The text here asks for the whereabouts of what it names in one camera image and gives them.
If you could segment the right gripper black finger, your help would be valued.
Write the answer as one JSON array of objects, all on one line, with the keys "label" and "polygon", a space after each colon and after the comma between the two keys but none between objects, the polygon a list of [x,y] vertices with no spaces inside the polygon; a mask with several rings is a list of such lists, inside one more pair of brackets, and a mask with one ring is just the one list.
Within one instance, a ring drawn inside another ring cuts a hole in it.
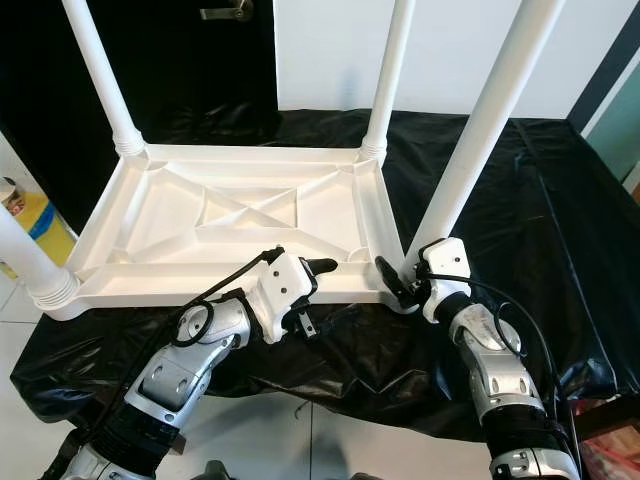
[{"label": "right gripper black finger", "polygon": [[416,308],[415,297],[410,288],[402,282],[401,275],[383,256],[375,257],[375,268],[387,291],[396,298],[397,308]]}]

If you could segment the white plastic table top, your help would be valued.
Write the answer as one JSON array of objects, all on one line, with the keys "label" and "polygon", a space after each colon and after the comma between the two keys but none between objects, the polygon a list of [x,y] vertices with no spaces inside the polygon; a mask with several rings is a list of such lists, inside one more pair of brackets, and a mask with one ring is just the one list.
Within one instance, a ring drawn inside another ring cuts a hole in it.
[{"label": "white plastic table top", "polygon": [[88,308],[179,306],[262,251],[332,259],[316,305],[392,303],[376,259],[406,252],[378,161],[357,148],[151,145],[119,163],[68,257],[58,292],[36,297],[58,320]]}]

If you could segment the white plastic table leg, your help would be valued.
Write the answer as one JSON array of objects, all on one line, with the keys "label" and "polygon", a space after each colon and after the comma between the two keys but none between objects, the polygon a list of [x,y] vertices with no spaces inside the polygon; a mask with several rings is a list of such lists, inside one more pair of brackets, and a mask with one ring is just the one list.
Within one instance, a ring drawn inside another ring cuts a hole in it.
[{"label": "white plastic table leg", "polygon": [[387,42],[381,55],[378,87],[372,101],[366,134],[358,148],[358,160],[362,163],[367,161],[380,166],[387,159],[390,116],[394,110],[415,6],[416,0],[394,1]]},{"label": "white plastic table leg", "polygon": [[413,269],[421,259],[421,248],[451,236],[500,132],[534,72],[564,4],[566,0],[522,0],[518,5],[460,141],[445,165],[442,178],[399,266],[401,278],[408,282],[415,279]]},{"label": "white plastic table leg", "polygon": [[145,155],[146,143],[142,134],[133,123],[128,106],[108,54],[102,45],[99,31],[87,0],[61,0],[64,13],[81,54],[87,72],[95,88],[96,95],[104,110],[111,129],[111,141],[122,157],[141,157]]},{"label": "white plastic table leg", "polygon": [[81,288],[77,276],[56,265],[3,205],[0,259],[18,276],[35,305],[52,319],[69,321],[90,310],[77,296]]}]

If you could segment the black plastic table cover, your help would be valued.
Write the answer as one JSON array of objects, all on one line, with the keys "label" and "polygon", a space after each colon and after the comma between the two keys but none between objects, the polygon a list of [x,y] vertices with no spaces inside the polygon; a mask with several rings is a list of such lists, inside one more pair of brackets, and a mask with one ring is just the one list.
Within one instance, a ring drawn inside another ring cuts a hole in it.
[{"label": "black plastic table cover", "polygon": [[[640,394],[640,205],[566,120],[509,120],[454,233],[472,275],[539,324],[566,398]],[[172,308],[93,308],[42,317],[8,379],[10,402],[87,428],[154,351]],[[435,438],[481,439],[460,356],[438,325],[379,303],[311,308],[315,337],[230,353],[207,394],[280,392]]]}]

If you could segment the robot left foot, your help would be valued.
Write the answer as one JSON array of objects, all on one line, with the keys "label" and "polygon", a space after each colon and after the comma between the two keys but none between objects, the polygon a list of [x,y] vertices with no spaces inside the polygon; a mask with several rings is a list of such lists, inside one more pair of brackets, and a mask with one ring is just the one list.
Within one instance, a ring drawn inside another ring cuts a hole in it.
[{"label": "robot left foot", "polygon": [[229,475],[227,466],[220,460],[210,460],[206,463],[204,475],[202,480],[234,480]]}]

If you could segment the dark wooden table leg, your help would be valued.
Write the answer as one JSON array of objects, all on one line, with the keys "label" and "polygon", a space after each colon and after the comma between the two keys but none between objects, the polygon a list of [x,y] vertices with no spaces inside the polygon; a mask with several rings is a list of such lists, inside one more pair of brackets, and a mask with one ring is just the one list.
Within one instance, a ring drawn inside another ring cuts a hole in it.
[{"label": "dark wooden table leg", "polygon": [[570,398],[564,403],[577,442],[626,428],[640,431],[640,394],[618,394],[609,399]]},{"label": "dark wooden table leg", "polygon": [[179,430],[165,430],[152,434],[157,445],[168,448],[168,454],[182,456],[186,452],[188,440]]}]

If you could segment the black door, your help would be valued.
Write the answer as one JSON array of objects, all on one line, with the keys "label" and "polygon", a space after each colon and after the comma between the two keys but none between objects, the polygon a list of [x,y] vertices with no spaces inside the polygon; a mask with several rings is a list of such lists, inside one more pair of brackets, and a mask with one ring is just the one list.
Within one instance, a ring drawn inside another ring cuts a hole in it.
[{"label": "black door", "polygon": [[[247,20],[232,0],[84,0],[134,127],[163,143],[183,113],[274,96],[273,0]],[[54,195],[96,196],[118,160],[113,128],[63,0],[5,0],[1,131]]]}]

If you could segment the yellow container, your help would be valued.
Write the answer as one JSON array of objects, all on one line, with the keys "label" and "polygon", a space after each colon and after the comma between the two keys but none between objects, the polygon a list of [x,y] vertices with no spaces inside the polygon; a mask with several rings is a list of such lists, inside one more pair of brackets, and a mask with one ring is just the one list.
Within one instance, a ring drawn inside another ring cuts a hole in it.
[{"label": "yellow container", "polygon": [[51,204],[49,197],[35,192],[19,193],[9,202],[8,209],[20,227],[58,266],[67,265],[70,252],[76,247],[76,237]]}]

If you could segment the red plastic bag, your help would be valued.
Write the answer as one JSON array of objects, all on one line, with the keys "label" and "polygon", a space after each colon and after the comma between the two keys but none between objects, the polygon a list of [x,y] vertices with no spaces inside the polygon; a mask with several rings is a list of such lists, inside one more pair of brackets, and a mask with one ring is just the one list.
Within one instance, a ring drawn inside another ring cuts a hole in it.
[{"label": "red plastic bag", "polygon": [[640,480],[640,431],[621,429],[579,444],[589,480]]}]

